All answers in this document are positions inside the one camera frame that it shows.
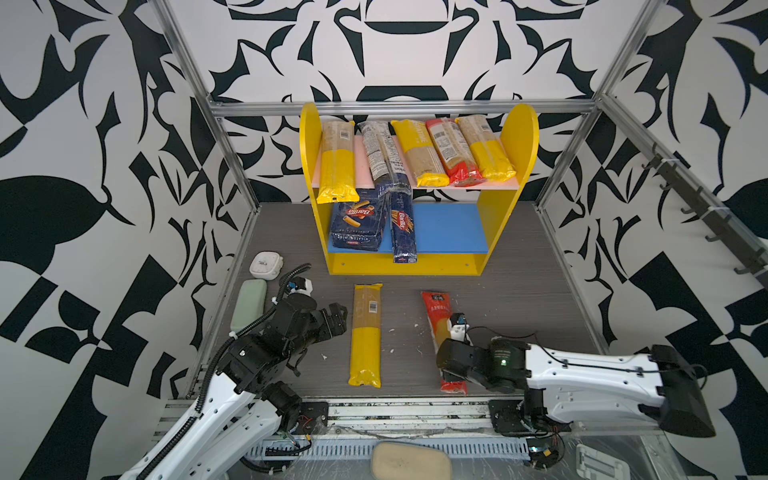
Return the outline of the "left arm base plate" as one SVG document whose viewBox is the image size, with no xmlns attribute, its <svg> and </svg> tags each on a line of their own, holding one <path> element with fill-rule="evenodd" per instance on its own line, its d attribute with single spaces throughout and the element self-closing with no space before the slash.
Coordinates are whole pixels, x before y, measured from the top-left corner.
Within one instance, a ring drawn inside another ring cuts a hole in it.
<svg viewBox="0 0 768 480">
<path fill-rule="evenodd" d="M 289 420 L 288 432 L 299 436 L 319 433 L 327 427 L 328 417 L 328 402 L 302 402 L 297 413 Z"/>
</svg>

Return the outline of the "yellow pasta bag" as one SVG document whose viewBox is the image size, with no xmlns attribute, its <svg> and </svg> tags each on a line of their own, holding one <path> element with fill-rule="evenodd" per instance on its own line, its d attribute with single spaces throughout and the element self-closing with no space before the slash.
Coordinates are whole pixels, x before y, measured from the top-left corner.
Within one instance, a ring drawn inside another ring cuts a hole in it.
<svg viewBox="0 0 768 480">
<path fill-rule="evenodd" d="M 350 370 L 351 386 L 382 386 L 381 289 L 383 284 L 356 285 L 354 289 Z"/>
<path fill-rule="evenodd" d="M 317 202 L 329 204 L 356 202 L 356 168 L 353 122 L 328 121 L 321 138 L 320 186 Z"/>
</svg>

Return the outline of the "yellow end spaghetti bag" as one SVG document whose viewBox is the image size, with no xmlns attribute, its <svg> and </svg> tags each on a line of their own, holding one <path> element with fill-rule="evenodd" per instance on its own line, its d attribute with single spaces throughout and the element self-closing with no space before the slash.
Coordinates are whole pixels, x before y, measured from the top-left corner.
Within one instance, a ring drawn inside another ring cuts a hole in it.
<svg viewBox="0 0 768 480">
<path fill-rule="evenodd" d="M 483 115 L 469 115 L 455 120 L 478 166 L 490 182 L 506 182 L 516 175 L 512 162 Z"/>
</svg>

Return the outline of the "red end spaghetti bag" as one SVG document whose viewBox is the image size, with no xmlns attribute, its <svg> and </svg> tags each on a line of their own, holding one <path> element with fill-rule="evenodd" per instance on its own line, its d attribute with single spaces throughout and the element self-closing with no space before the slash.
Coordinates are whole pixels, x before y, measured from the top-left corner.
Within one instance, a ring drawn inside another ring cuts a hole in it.
<svg viewBox="0 0 768 480">
<path fill-rule="evenodd" d="M 457 123 L 439 118 L 425 125 L 452 186 L 470 187 L 486 181 Z"/>
</svg>

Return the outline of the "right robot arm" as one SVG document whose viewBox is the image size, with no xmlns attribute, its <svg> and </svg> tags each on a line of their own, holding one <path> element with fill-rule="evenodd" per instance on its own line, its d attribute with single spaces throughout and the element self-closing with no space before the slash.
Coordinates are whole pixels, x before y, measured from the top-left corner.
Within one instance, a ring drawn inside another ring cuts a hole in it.
<svg viewBox="0 0 768 480">
<path fill-rule="evenodd" d="M 494 430 L 504 436 L 554 434 L 575 422 L 654 421 L 664 432 L 711 438 L 715 427 L 696 368 L 671 346 L 646 353 L 601 356 L 556 351 L 497 336 L 487 347 L 446 340 L 439 369 L 521 400 L 489 404 Z"/>
</svg>

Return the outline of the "blue Barilla spaghetti bag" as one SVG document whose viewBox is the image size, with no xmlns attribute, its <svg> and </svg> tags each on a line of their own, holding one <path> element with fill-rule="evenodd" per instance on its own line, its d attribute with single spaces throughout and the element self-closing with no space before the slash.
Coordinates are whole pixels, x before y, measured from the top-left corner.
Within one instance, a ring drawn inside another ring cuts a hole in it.
<svg viewBox="0 0 768 480">
<path fill-rule="evenodd" d="M 393 261 L 412 264 L 418 261 L 412 194 L 405 191 L 390 193 L 391 241 Z"/>
</svg>

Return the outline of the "blue Barilla pasta box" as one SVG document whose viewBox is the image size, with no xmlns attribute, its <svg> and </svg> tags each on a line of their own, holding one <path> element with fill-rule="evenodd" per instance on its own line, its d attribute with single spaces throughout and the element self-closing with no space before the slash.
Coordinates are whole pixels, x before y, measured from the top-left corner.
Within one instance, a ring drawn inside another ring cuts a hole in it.
<svg viewBox="0 0 768 480">
<path fill-rule="evenodd" d="M 375 189 L 361 190 L 359 199 L 332 207 L 329 238 L 337 249 L 377 251 L 388 211 L 388 198 Z"/>
</svg>

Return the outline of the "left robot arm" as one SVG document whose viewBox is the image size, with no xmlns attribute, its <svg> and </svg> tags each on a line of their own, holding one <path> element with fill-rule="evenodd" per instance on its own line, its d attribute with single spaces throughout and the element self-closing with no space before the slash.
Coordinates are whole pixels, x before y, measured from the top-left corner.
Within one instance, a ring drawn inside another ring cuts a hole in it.
<svg viewBox="0 0 768 480">
<path fill-rule="evenodd" d="M 291 293 L 216 352 L 199 395 L 125 479 L 217 479 L 258 442 L 297 423 L 302 400 L 280 376 L 310 346 L 343 335 L 349 310 Z"/>
</svg>

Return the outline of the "clear navy spaghetti bag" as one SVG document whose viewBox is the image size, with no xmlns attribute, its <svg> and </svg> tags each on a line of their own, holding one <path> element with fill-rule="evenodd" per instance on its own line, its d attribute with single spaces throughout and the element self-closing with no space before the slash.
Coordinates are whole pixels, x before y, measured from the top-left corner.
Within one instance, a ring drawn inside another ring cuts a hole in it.
<svg viewBox="0 0 768 480">
<path fill-rule="evenodd" d="M 362 134 L 374 188 L 379 196 L 390 192 L 411 193 L 405 166 L 385 121 L 365 121 Z"/>
</svg>

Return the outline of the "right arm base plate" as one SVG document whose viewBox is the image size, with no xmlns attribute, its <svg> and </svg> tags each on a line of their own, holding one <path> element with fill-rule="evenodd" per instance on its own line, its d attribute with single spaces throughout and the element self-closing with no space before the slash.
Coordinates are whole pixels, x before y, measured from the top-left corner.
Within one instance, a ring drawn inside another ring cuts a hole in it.
<svg viewBox="0 0 768 480">
<path fill-rule="evenodd" d="M 571 425 L 551 419 L 547 409 L 533 400 L 490 400 L 493 430 L 507 437 L 544 437 L 570 432 Z"/>
</svg>

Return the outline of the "yellow noodle bag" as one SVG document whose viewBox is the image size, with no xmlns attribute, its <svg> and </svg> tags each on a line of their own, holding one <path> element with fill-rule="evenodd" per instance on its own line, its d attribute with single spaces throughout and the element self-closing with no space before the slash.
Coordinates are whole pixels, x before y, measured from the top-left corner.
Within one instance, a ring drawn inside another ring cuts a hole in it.
<svg viewBox="0 0 768 480">
<path fill-rule="evenodd" d="M 390 122 L 418 187 L 445 187 L 450 183 L 424 122 Z"/>
</svg>

